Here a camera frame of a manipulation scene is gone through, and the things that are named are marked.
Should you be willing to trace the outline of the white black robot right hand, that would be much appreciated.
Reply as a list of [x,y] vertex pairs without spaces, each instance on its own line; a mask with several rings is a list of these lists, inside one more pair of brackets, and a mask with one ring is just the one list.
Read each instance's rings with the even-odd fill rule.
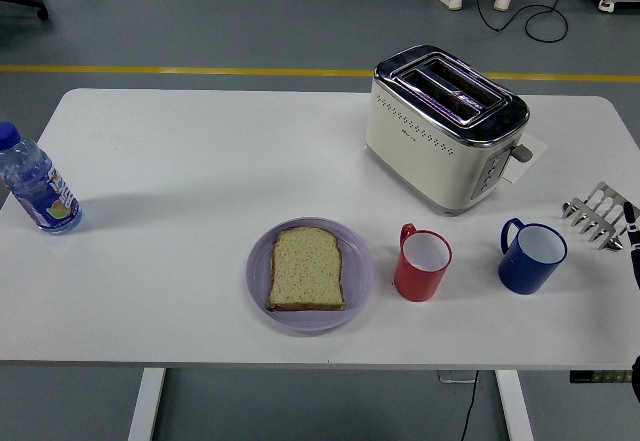
[[640,250],[639,225],[636,221],[635,209],[631,202],[623,203],[623,213],[627,223],[627,233],[630,241],[630,257],[636,284],[640,285]]

